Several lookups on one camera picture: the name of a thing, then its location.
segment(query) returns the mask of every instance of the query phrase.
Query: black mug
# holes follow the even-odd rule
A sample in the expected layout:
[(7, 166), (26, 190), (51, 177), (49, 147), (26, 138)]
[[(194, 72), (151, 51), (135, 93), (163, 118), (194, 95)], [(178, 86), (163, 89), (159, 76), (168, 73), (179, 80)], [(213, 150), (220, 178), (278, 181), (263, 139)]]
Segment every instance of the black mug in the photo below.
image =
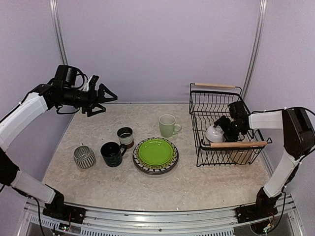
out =
[(109, 167), (116, 167), (123, 161), (123, 155), (126, 152), (127, 147), (125, 144), (120, 146), (115, 142), (105, 143), (100, 149), (100, 154), (102, 154), (105, 163)]

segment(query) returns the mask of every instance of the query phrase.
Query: small cup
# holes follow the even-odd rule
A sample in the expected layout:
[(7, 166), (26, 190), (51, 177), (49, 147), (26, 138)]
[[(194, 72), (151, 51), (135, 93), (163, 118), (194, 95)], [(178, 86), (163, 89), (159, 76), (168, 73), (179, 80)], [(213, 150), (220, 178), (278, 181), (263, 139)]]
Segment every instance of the small cup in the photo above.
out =
[(96, 159), (95, 154), (88, 146), (84, 146), (83, 143), (74, 151), (74, 162), (81, 169), (87, 169), (94, 165)]
[(182, 130), (182, 127), (179, 124), (175, 124), (176, 119), (172, 115), (162, 115), (159, 117), (158, 121), (161, 135), (165, 138), (169, 138)]
[(121, 128), (117, 131), (117, 136), (119, 138), (120, 144), (125, 144), (127, 149), (132, 148), (133, 142), (133, 134), (132, 129), (129, 127)]
[(123, 155), (125, 154), (127, 147), (125, 144), (119, 144), (115, 142), (105, 143), (100, 149), (100, 154), (102, 154), (105, 163), (109, 167), (117, 167), (123, 161)]

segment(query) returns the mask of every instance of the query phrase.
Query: striped cup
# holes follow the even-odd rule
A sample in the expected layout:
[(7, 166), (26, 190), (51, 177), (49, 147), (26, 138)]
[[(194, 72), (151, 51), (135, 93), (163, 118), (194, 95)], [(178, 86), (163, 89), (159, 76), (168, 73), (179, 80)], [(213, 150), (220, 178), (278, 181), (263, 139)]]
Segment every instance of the striped cup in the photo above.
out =
[(77, 166), (82, 169), (91, 167), (96, 161), (92, 149), (83, 144), (80, 144), (80, 147), (74, 151), (73, 159)]

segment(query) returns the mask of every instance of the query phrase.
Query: lavender backdrop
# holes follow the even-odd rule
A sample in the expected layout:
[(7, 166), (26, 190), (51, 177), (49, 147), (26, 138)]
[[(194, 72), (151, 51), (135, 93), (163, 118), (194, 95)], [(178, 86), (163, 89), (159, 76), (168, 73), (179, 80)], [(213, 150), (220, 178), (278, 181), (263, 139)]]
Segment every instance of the lavender backdrop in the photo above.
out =
[(190, 82), (242, 86), (259, 0), (58, 1), (70, 64), (118, 102), (188, 102)]
[[(246, 98), (250, 109), (304, 106), (315, 111), (315, 1), (269, 0), (259, 55)], [(274, 166), (283, 153), (282, 131), (265, 131)], [(315, 232), (315, 155), (305, 159), (291, 192), (308, 236)]]
[[(0, 117), (56, 72), (60, 58), (49, 1), (0, 2)], [(12, 143), (7, 154), (22, 171), (41, 180), (70, 116), (49, 111)], [(26, 198), (6, 187), (0, 193), (0, 235), (14, 235)]]

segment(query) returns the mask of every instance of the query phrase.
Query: green plate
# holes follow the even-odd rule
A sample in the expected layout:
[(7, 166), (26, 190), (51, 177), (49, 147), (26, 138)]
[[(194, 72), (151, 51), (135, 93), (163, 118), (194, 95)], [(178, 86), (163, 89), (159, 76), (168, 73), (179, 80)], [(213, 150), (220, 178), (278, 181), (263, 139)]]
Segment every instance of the green plate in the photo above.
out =
[(161, 139), (144, 142), (139, 148), (139, 158), (150, 166), (161, 166), (173, 157), (172, 146)]

